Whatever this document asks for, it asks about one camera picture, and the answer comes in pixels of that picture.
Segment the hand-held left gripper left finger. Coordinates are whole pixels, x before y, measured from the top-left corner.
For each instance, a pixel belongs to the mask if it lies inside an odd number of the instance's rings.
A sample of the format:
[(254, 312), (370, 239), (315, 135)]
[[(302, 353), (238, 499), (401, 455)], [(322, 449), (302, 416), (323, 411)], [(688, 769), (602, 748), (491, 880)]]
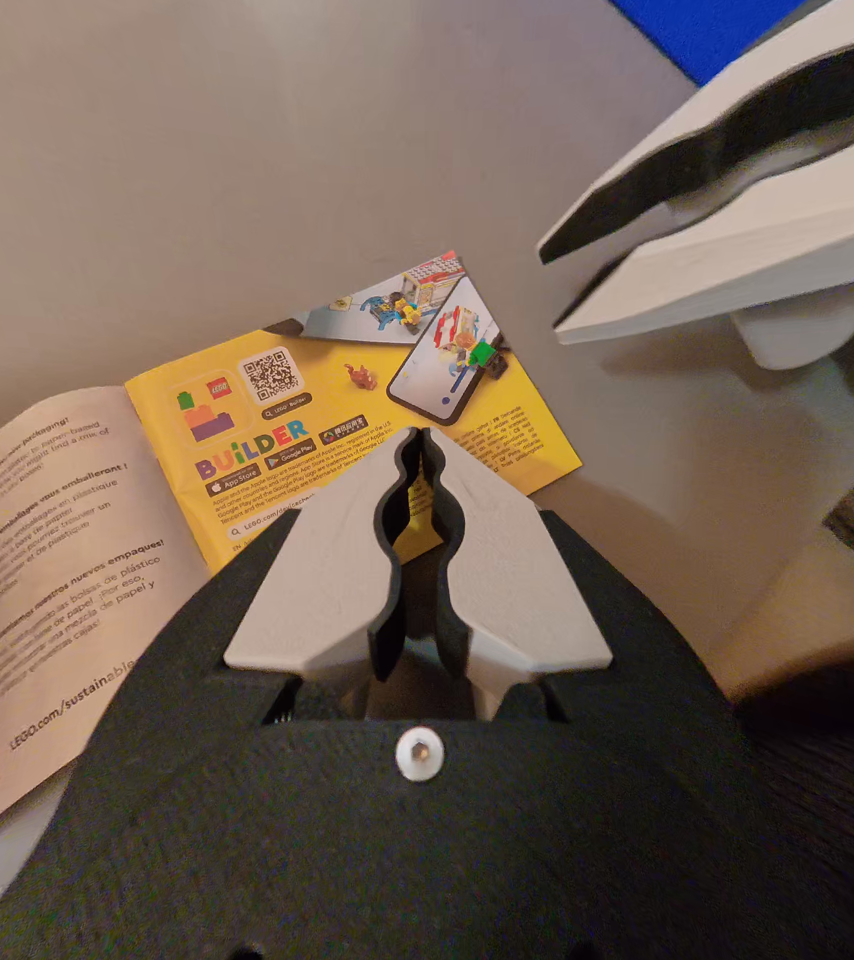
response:
[(227, 666), (293, 674), (339, 697), (385, 681), (406, 639), (395, 550), (421, 469), (421, 431), (393, 434), (299, 510), (224, 651)]

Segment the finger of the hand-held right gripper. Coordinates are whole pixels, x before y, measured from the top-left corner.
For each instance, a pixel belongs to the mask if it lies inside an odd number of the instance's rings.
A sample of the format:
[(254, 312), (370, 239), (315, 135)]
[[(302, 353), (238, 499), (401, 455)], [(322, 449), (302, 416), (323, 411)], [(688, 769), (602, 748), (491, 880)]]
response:
[(832, 2), (742, 55), (698, 94), (735, 92), (712, 118), (595, 183), (539, 243), (544, 264), (625, 228), (649, 210), (720, 186), (788, 139), (854, 118), (854, 2)]
[(793, 370), (854, 336), (854, 205), (697, 223), (633, 250), (556, 327), (565, 345), (727, 315), (754, 361)]

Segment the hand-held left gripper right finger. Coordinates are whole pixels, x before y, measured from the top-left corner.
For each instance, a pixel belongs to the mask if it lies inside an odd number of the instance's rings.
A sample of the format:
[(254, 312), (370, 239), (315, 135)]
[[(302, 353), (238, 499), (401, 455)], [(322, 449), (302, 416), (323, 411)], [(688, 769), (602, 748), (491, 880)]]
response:
[(477, 717), (492, 720), (515, 686), (609, 668), (613, 652), (537, 505), (435, 428), (425, 478), (446, 546), (435, 643), (469, 681)]

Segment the yellow lego instruction booklet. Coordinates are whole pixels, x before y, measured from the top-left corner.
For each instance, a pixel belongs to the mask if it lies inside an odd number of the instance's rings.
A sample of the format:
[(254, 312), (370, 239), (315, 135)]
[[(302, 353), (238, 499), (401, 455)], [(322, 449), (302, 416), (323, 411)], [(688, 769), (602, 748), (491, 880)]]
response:
[(581, 465), (454, 251), (0, 429), (0, 816), (158, 632), (403, 426), (534, 493)]

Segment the blue mat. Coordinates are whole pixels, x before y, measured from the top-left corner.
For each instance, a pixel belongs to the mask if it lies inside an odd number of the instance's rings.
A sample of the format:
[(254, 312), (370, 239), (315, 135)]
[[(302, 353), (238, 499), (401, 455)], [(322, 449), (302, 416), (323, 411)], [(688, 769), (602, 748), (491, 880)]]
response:
[(613, 1), (663, 56), (699, 87), (712, 80), (800, 1)]

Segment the person's dark knit clothing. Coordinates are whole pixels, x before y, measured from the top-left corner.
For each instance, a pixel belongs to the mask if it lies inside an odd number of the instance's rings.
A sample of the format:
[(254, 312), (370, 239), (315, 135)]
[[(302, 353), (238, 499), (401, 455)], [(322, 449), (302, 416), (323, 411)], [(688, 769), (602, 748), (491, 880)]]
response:
[(854, 958), (854, 661), (749, 695), (735, 712), (793, 837), (849, 912)]

